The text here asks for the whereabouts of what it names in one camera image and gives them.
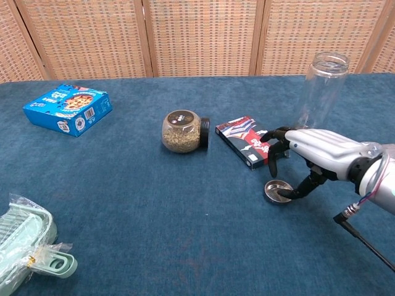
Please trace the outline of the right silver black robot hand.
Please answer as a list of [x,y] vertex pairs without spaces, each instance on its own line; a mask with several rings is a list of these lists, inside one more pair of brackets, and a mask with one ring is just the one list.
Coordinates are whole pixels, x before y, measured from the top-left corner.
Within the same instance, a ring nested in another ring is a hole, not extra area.
[[301,199],[315,188],[331,181],[350,181],[359,185],[364,173],[383,157],[383,148],[374,142],[357,142],[327,129],[290,128],[282,126],[267,131],[260,139],[277,139],[268,150],[268,167],[277,176],[277,155],[292,150],[305,161],[308,175],[295,189],[278,189],[277,194],[289,199]]

